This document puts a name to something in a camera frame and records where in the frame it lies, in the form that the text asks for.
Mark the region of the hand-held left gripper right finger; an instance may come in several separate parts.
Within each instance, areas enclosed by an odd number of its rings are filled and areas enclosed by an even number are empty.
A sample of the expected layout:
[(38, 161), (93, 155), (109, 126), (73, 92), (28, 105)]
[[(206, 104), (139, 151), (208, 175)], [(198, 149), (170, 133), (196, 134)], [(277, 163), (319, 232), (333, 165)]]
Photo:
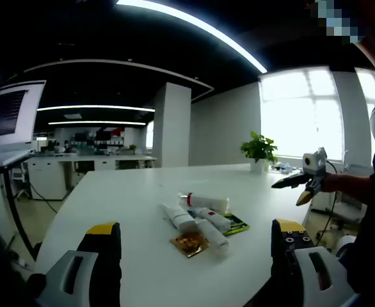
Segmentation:
[(351, 306), (359, 298), (339, 259), (297, 222), (273, 220), (271, 257), (271, 278), (286, 306)]

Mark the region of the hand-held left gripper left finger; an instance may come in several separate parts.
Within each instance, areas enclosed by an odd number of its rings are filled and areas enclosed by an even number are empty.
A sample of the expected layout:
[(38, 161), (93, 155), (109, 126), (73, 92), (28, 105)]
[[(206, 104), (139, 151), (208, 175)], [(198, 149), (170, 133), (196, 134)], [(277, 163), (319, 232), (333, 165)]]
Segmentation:
[(120, 306), (120, 224), (90, 228), (46, 274), (35, 275), (40, 306)]

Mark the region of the person's right hand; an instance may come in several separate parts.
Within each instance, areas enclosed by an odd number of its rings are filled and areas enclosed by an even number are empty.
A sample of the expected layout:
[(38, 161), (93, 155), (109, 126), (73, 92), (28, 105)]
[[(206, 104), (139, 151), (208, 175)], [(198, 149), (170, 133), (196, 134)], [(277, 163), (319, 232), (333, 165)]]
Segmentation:
[(338, 189), (338, 179), (337, 174), (327, 173), (321, 181), (321, 190), (325, 193), (336, 192)]

